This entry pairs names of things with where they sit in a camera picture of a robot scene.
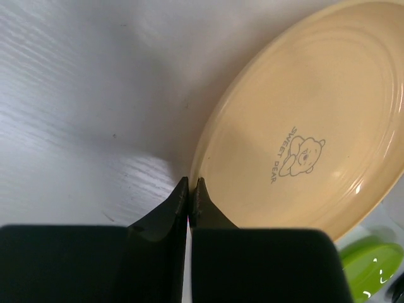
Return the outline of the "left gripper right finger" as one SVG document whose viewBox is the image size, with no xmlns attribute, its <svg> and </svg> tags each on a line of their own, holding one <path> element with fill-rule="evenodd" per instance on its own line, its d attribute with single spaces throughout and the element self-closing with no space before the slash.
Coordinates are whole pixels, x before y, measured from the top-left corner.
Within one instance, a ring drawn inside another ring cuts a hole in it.
<svg viewBox="0 0 404 303">
<path fill-rule="evenodd" d="M 241 229 L 199 179 L 191 204 L 193 302 L 352 302 L 333 241 L 313 229 Z"/>
</svg>

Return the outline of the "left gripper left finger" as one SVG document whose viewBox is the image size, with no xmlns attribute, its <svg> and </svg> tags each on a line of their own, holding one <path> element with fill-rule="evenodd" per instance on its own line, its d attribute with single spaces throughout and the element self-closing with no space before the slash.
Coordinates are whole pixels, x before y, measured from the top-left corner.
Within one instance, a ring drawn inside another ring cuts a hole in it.
<svg viewBox="0 0 404 303">
<path fill-rule="evenodd" d="M 1 228 L 2 302 L 180 302 L 188 180 L 128 227 Z"/>
</svg>

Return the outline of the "orange plastic plate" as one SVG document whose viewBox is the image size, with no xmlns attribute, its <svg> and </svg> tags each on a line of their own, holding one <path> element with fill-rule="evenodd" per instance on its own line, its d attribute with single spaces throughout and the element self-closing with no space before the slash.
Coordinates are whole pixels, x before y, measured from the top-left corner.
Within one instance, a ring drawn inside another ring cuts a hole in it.
<svg viewBox="0 0 404 303">
<path fill-rule="evenodd" d="M 403 2 L 342 1 L 277 37 L 238 75 L 199 139 L 204 179 L 236 226 L 338 240 L 403 174 Z"/>
</svg>

